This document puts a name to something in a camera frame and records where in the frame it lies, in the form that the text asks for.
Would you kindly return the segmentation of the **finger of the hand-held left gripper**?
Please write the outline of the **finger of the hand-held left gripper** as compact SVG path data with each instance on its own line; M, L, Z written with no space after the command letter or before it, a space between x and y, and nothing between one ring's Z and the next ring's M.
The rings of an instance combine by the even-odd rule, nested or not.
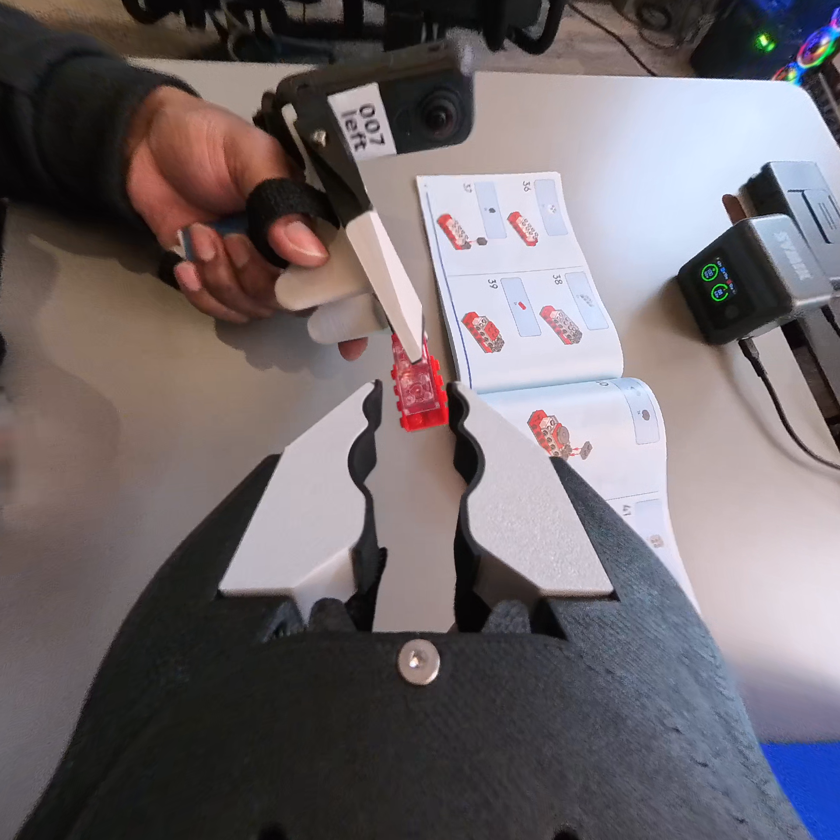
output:
M408 361L420 363L425 347L423 306L378 212L363 211L344 230Z

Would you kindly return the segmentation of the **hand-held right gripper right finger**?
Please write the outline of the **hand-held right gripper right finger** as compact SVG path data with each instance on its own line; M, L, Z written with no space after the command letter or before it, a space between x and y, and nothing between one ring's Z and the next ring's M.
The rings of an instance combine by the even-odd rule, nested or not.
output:
M454 629L482 631L504 603L518 603L532 627L549 601L613 599L556 459L461 382L447 383L447 408L453 466L465 482L453 541Z

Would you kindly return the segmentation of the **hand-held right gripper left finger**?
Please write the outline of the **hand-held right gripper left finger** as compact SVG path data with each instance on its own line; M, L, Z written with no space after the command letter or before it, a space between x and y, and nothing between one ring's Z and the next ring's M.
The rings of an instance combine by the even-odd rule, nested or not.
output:
M382 380L363 383L283 449L219 582L223 596L285 596L302 618L337 599L358 629L371 629L387 556L366 487L382 397Z

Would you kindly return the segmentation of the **red toy brick assembly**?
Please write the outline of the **red toy brick assembly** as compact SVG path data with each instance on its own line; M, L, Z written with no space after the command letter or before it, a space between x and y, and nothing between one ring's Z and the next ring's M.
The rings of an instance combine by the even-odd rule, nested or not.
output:
M440 375L440 364L428 352L423 340L423 356L409 363L408 354L392 333L392 380L399 423L406 432L447 425L447 394Z

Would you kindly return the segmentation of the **person's left forearm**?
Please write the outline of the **person's left forearm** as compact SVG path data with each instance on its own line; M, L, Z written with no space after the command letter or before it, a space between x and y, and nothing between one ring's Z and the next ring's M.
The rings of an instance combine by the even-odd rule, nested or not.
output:
M126 195L126 138L157 88L98 41L1 5L1 198L141 226Z

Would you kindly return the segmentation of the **person's left hand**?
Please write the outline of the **person's left hand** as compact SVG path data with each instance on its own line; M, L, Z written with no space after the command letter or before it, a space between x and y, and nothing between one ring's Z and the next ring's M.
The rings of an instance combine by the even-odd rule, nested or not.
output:
M242 212L266 179L302 179L280 143L212 102L159 86L131 119L126 162L126 195L157 242L173 250L190 231L195 259L173 268L183 297L214 319L271 318L280 269L247 236L221 236L209 223Z

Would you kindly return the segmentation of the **black office chair base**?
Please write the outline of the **black office chair base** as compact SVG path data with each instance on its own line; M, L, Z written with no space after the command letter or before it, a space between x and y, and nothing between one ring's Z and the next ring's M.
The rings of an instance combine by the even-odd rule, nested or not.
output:
M179 17L212 26L231 60L333 62L337 43L378 43L385 52L479 34L491 52L508 41L530 55L553 45L567 1L121 1L138 24Z

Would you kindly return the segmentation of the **brick instruction booklet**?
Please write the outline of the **brick instruction booklet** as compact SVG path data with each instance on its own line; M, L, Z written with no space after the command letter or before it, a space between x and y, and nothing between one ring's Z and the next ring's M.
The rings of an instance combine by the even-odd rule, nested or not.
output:
M663 413L624 373L560 174L418 176L416 190L458 378L575 468L698 606L669 515Z

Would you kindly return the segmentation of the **blue plastic bin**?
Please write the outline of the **blue plastic bin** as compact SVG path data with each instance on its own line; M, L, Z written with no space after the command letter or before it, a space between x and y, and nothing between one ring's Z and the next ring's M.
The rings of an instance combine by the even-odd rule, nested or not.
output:
M760 746L810 834L838 838L838 741Z

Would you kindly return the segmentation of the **computer case with coloured lights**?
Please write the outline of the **computer case with coloured lights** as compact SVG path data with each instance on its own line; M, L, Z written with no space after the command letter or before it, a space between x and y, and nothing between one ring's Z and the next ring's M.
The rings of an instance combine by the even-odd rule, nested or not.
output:
M720 1L689 53L695 76L771 79L819 29L833 33L838 1Z

